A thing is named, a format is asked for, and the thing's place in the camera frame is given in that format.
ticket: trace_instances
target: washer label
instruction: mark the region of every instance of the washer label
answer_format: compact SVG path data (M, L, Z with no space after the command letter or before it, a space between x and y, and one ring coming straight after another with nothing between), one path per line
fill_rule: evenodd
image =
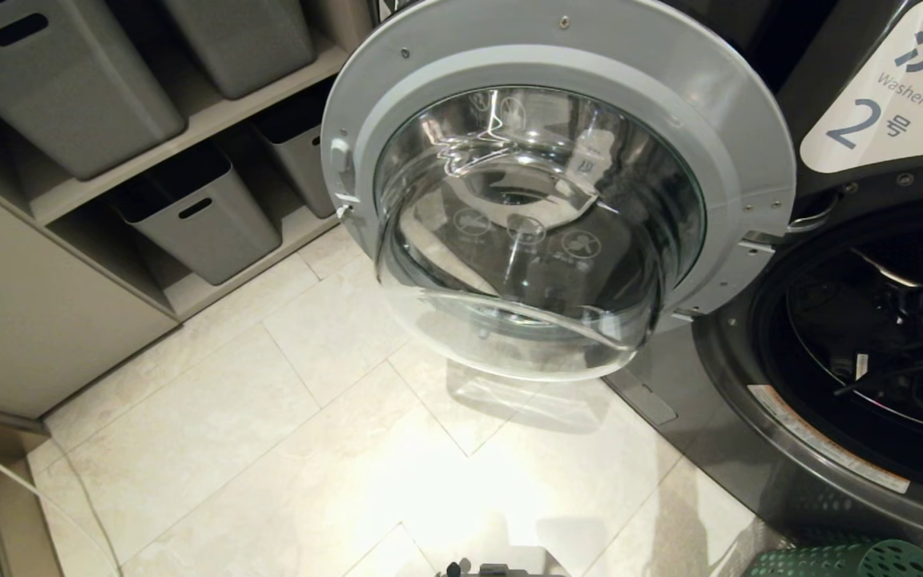
M867 353L858 352L856 354L856 368L853 370L853 380L859 381L861 377L868 373L868 355Z
M818 172L923 155L923 2L913 5L800 145Z
M800 441L806 442L811 449L817 450L821 455L853 471L854 474L867 478L870 482L876 482L878 485L882 485L888 490L895 490L900 494L907 493L909 489L909 480L907 478L902 478L900 475L868 463L868 461L850 453L849 450L843 449L842 446L836 445L831 438L827 438L827 436L824 436L811 426L810 423L800 418L796 411L792 410L791 406L785 405L785 401L772 385L750 385L747 388L754 395L754 398L757 398L757 401L774 418L779 420L779 423L796 435Z

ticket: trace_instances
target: green laundry basket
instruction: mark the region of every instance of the green laundry basket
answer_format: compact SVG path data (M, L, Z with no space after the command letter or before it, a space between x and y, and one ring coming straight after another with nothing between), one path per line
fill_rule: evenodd
M873 545L836 545L767 551L744 577L923 577L923 550L890 539Z

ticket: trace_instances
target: washer door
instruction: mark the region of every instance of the washer door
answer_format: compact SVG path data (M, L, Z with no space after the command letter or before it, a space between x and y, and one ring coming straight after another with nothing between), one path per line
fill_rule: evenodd
M605 375L721 306L794 194L772 95L649 0L425 1L345 65L322 141L400 321L528 379Z

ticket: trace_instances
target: storage bin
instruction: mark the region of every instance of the storage bin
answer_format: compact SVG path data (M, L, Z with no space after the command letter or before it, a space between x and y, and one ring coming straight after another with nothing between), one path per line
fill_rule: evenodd
M163 0L205 73L238 99L315 59L297 0Z
M319 147L320 124L330 88L333 88L333 78L276 103L252 120L256 134L277 167L301 194L308 209L320 219L334 211L323 179Z
M100 0L0 3L0 116L81 180L187 126Z
M233 164L201 143L110 193L130 226L204 278L223 284L280 245Z

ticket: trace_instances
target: beige floor tile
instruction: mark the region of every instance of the beige floor tile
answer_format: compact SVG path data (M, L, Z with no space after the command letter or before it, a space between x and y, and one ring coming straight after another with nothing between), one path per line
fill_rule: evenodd
M469 369L417 342L396 352L391 364L466 455L543 387Z
M72 453L121 562L318 410L261 325Z
M682 459L587 577L739 577L755 554L777 547L779 534Z
M264 323L320 406L407 341L382 302L373 263L366 256L352 260Z
M347 263L363 255L348 229L337 225L297 252L319 278L340 271Z
M600 381L548 384L439 497L404 519L434 567L452 559L581 575L678 459Z
M67 401L45 419L52 438L64 450L73 450L89 436L138 405L171 379L151 352L142 353L101 377L80 395Z
M436 574L408 532L399 525L345 577L433 577Z
M73 450L316 282L300 256L282 260L49 415L52 436L63 449Z
M34 471L34 483L54 505L42 501L52 544L66 577L107 577L115 563L80 481L66 459Z
M140 552L127 577L343 575L462 459L382 364Z

